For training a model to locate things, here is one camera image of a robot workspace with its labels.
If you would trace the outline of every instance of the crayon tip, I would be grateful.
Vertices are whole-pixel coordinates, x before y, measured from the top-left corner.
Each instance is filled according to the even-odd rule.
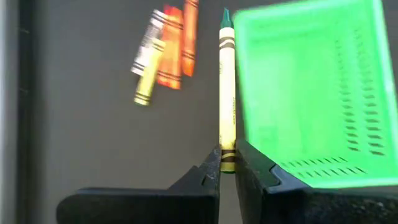
[[[164,4],[164,14],[169,15],[170,14],[170,6],[168,4]]]
[[[194,66],[195,66],[195,64],[194,64],[193,60],[185,59],[184,65],[182,67],[182,70],[183,70],[184,74],[186,74],[189,77],[191,77],[193,75],[193,67]]]
[[[224,8],[223,20],[221,21],[221,28],[225,27],[232,28],[232,21],[231,17],[229,16],[229,10],[227,8]]]

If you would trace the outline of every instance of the orange crayon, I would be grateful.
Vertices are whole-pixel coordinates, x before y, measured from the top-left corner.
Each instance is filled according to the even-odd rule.
[[[181,38],[182,11],[176,7],[166,7],[162,40],[165,42],[165,53],[157,73],[157,83],[169,88],[181,88]]]
[[[195,42],[197,40],[198,0],[185,0],[182,71],[193,75],[195,66]]]

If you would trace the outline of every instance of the green plastic basket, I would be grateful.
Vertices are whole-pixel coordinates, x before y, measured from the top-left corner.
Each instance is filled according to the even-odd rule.
[[[397,106],[380,0],[234,17],[248,141],[312,187],[398,184]]]

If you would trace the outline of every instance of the yellow crayon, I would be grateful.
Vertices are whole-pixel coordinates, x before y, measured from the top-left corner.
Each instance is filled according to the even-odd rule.
[[[165,43],[159,39],[152,40],[152,48],[154,53],[150,59],[150,64],[144,69],[143,76],[140,77],[136,97],[134,101],[140,105],[148,105],[150,100],[150,95],[152,94],[152,89],[155,83],[155,75],[157,67],[159,65],[160,58],[164,51]]]
[[[235,35],[229,11],[220,29],[220,147],[221,171],[235,171]]]

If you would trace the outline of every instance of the crayon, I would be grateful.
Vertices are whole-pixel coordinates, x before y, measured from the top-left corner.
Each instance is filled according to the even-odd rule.
[[[152,40],[152,48],[154,53],[150,59],[150,64],[144,69],[144,74],[140,77],[136,97],[134,101],[140,105],[148,105],[150,95],[155,83],[156,70],[159,65],[160,58],[164,51],[164,42],[159,39]]]
[[[235,34],[224,9],[220,29],[220,148],[221,171],[235,171]]]
[[[144,38],[142,39],[141,45],[139,46],[137,57],[131,67],[131,72],[138,75],[142,75],[144,73],[144,69],[146,68],[146,66],[148,66],[153,54],[152,40],[153,38],[159,38],[162,33],[165,21],[166,15],[163,12],[155,9],[152,13],[148,28],[145,32]]]
[[[195,42],[197,40],[198,0],[185,0],[182,50],[182,71],[192,77],[195,67]]]
[[[164,57],[157,72],[157,83],[176,90],[181,86],[182,11],[171,7],[168,11],[162,40]]]

